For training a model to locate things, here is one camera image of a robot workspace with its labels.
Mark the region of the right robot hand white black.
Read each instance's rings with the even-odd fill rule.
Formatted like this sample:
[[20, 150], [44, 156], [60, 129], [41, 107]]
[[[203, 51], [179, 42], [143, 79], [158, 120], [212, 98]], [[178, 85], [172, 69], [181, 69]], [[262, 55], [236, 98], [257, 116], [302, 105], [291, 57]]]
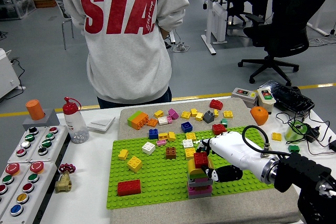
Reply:
[[250, 140], [243, 141], [238, 132], [224, 132], [221, 135], [201, 140], [197, 152], [205, 150], [213, 151], [221, 158], [241, 170], [251, 171], [261, 182], [271, 184], [268, 178], [271, 168], [276, 163], [273, 156], [261, 157], [261, 147]]

